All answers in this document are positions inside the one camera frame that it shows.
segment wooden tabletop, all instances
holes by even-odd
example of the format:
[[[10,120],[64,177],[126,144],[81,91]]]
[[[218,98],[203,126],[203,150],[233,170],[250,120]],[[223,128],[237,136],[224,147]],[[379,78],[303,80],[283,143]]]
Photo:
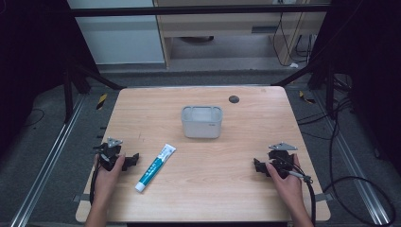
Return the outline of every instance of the wooden tabletop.
[[[231,103],[230,96],[238,96]],[[221,135],[187,138],[181,111],[187,105],[219,106]],[[253,158],[269,160],[269,145],[285,142],[298,148],[301,168],[322,192],[303,137],[282,87],[134,88],[120,92],[105,139],[122,139],[127,156],[139,152],[137,166],[122,172],[108,220],[121,222],[289,221],[288,211],[270,178],[257,173]],[[168,143],[177,150],[142,193],[135,185]],[[90,180],[84,190],[89,194]],[[310,197],[303,183],[305,205]],[[76,218],[85,221],[88,201]],[[317,220],[328,220],[325,201],[317,202]]]

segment floor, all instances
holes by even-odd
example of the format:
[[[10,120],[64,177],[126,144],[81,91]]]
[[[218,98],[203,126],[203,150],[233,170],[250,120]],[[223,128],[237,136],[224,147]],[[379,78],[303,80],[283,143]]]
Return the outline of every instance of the floor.
[[[301,40],[299,54],[307,49],[307,41]],[[293,58],[304,61],[305,57],[293,53]],[[129,74],[104,74],[103,76],[129,87],[141,86],[188,86],[188,85],[269,85],[286,78],[299,68],[283,66],[271,48],[270,39],[264,35],[252,37],[215,37],[211,42],[203,39],[175,39],[171,54],[171,64],[167,69],[141,69]],[[311,115],[321,115],[324,88],[308,91],[305,83],[308,75],[295,80],[286,87],[288,99],[297,119]],[[34,204],[25,211],[27,226],[79,226],[75,221],[78,203],[74,201],[87,181],[92,163],[92,147],[101,142],[104,127],[107,126],[113,104],[118,96],[104,85],[89,79],[92,91],[89,95],[74,93],[74,100],[80,112],[71,129],[63,125],[64,107],[62,87],[39,95],[34,110],[26,121],[18,138],[11,147],[12,155],[1,161],[0,167],[0,226],[9,226],[15,215],[24,207],[25,201]],[[313,104],[300,98],[313,99]],[[96,109],[99,97],[108,97],[101,110]],[[336,100],[346,98],[346,94],[336,92]],[[330,152],[330,136],[335,122],[323,118],[313,124],[300,126],[312,162],[322,186],[330,184],[330,162],[335,179],[342,176],[362,176],[375,182],[390,198],[396,211],[401,210],[401,179],[391,163],[375,158],[372,144],[352,112],[352,107],[339,114],[340,133],[334,140]],[[66,141],[59,141],[64,131]],[[52,153],[53,145],[60,152]],[[49,159],[56,160],[47,166]],[[37,176],[47,166],[44,181],[38,183]],[[336,185],[339,198],[346,207],[363,219],[372,222],[372,217],[392,218],[391,208],[378,192],[366,191],[370,186],[356,181],[341,182]],[[338,203],[339,198],[329,201],[332,218],[318,226],[366,226],[353,218]],[[401,226],[398,220],[393,226]]]

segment person's right hand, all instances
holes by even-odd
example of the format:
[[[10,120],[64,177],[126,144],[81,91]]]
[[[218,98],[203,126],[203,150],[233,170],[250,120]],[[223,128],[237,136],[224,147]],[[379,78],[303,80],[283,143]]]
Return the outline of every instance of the person's right hand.
[[[298,156],[294,154],[294,164],[300,166]],[[288,175],[282,179],[277,170],[270,163],[266,163],[266,168],[274,181],[276,190],[286,204],[292,221],[296,227],[313,226],[312,221],[305,209],[304,198],[302,194],[301,179]]]

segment gray carpet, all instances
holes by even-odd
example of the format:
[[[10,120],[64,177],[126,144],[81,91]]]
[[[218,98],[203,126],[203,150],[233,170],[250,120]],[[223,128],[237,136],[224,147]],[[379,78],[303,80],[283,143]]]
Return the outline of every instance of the gray carpet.
[[[289,72],[280,74],[278,71],[245,70],[219,71],[213,74],[181,72],[105,76],[121,85],[135,87],[269,84],[289,74]],[[31,214],[29,223],[32,226],[45,226],[46,223],[49,226],[52,223],[53,226],[55,223],[79,225],[75,220],[78,204],[72,199],[83,191],[93,163],[92,147],[101,142],[101,138],[98,136],[103,135],[101,128],[107,126],[118,95],[118,92],[95,81],[91,81],[91,84],[93,89],[89,95],[85,96],[78,121]],[[303,83],[298,82],[287,88],[288,98],[297,119],[322,112],[318,104],[310,104],[299,98],[299,90],[304,87]],[[11,147],[11,155],[1,163],[0,223],[7,225],[6,223],[12,220],[60,132],[64,118],[62,92],[62,87],[57,87],[37,97],[34,108],[43,110],[44,117],[38,123],[23,128]],[[104,93],[108,94],[105,104],[101,110],[96,110],[98,99]],[[369,139],[359,125],[357,117],[350,111],[351,109],[347,109],[340,113],[341,133],[346,137],[350,149],[369,179],[380,185],[391,198],[397,210],[400,211],[401,199],[398,194],[401,189],[400,177],[389,162],[375,158]],[[34,123],[40,118],[40,111],[33,111],[27,124]],[[304,132],[305,143],[319,180],[325,187],[330,182],[328,175],[329,141],[327,138],[330,138],[332,131],[328,129],[324,120],[301,126],[300,129]],[[337,146],[334,146],[333,151],[335,178],[349,175]],[[339,183],[336,188],[347,207],[371,221],[368,210],[352,181]],[[344,211],[337,200],[330,201],[328,204],[332,217],[325,223],[319,223],[318,226],[365,226]],[[400,221],[396,223],[394,226],[401,226]]]

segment metal track on floor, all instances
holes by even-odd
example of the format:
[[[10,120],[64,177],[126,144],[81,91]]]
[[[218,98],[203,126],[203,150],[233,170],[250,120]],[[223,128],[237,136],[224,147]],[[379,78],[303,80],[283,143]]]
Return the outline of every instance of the metal track on floor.
[[[62,152],[65,142],[67,141],[71,130],[74,128],[79,113],[82,109],[82,105],[85,101],[85,97],[86,95],[78,95],[78,100],[75,104],[73,115],[71,116],[70,120],[62,126],[61,132],[57,137],[49,154],[47,155],[47,158],[44,161],[44,165],[41,171],[39,172],[35,182],[33,183],[28,194],[26,195],[23,204],[18,209],[18,212],[12,219],[10,226],[12,227],[26,226],[27,221],[30,215],[32,214],[32,211],[35,208],[35,205],[44,190],[44,186],[46,185],[46,182],[53,170],[53,167],[57,163],[57,160],[59,159],[59,156]]]
[[[320,105],[321,109],[325,112],[324,108],[324,95],[320,92],[313,92],[316,97],[317,103]],[[326,117],[326,123],[329,129],[332,131],[334,129],[334,122],[330,119],[329,116]],[[343,137],[341,131],[339,131],[338,136],[335,138],[336,145],[339,148],[339,152],[342,156],[342,159],[347,166],[349,172],[357,177],[361,177],[367,179],[363,170],[359,166],[356,158],[353,155],[353,152],[347,145],[345,138]],[[383,225],[390,222],[390,219],[383,208],[380,200],[378,199],[377,194],[374,191],[374,188],[365,182],[355,181],[355,185],[357,190],[362,197],[371,217],[375,224]]]

